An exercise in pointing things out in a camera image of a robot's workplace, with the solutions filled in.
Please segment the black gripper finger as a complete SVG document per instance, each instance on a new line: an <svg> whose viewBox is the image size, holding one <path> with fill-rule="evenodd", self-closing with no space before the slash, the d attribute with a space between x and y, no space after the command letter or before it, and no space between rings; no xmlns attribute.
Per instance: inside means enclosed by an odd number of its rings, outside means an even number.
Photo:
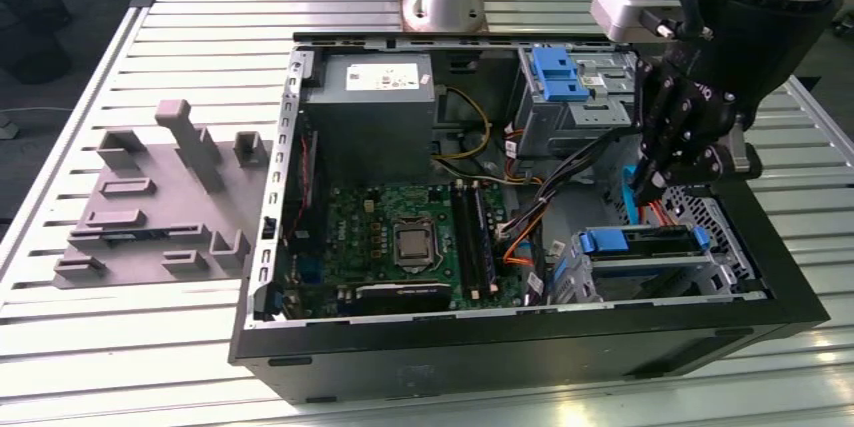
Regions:
<svg viewBox="0 0 854 427"><path fill-rule="evenodd" d="M643 135L639 158L639 204L658 200L674 186L716 181L731 167L720 145L683 136Z"/></svg>
<svg viewBox="0 0 854 427"><path fill-rule="evenodd" d="M692 110L688 79L664 60L639 59L635 68L633 123L640 134L639 160L631 180L636 203L658 200L679 157L684 123Z"/></svg>

